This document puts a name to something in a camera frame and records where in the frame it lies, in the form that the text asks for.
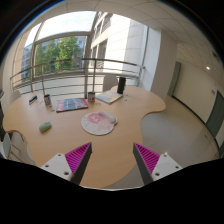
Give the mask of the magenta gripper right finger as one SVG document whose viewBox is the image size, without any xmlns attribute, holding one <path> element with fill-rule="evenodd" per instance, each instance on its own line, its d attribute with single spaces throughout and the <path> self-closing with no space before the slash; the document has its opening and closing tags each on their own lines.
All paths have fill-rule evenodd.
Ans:
<svg viewBox="0 0 224 224">
<path fill-rule="evenodd" d="M 137 143 L 133 144 L 133 154 L 145 185 L 182 169 L 167 153 L 159 155 Z"/>
</svg>

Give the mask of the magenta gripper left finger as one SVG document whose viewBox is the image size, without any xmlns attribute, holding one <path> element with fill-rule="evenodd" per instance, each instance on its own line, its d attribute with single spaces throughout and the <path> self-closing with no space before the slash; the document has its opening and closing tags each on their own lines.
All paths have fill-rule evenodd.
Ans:
<svg viewBox="0 0 224 224">
<path fill-rule="evenodd" d="M 91 154 L 92 144 L 86 143 L 66 154 L 57 153 L 42 169 L 79 185 Z"/>
</svg>

